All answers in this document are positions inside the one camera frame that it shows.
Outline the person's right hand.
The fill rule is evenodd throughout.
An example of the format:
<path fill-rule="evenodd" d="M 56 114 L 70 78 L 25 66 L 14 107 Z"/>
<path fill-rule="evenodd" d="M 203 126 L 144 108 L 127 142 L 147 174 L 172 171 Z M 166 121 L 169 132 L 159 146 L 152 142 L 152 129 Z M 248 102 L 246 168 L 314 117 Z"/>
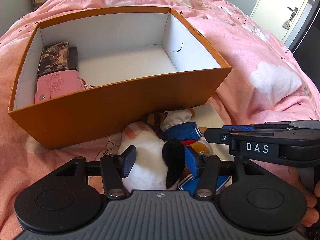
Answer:
<path fill-rule="evenodd" d="M 295 167 L 288 167 L 290 184 L 299 189 L 304 194 L 307 201 L 307 211 L 302 219 L 302 226 L 309 228 L 319 220 L 319 212 L 315 209 L 317 198 L 319 198 L 319 181 L 317 182 L 313 193 L 306 190 L 302 185 L 298 170 Z"/>

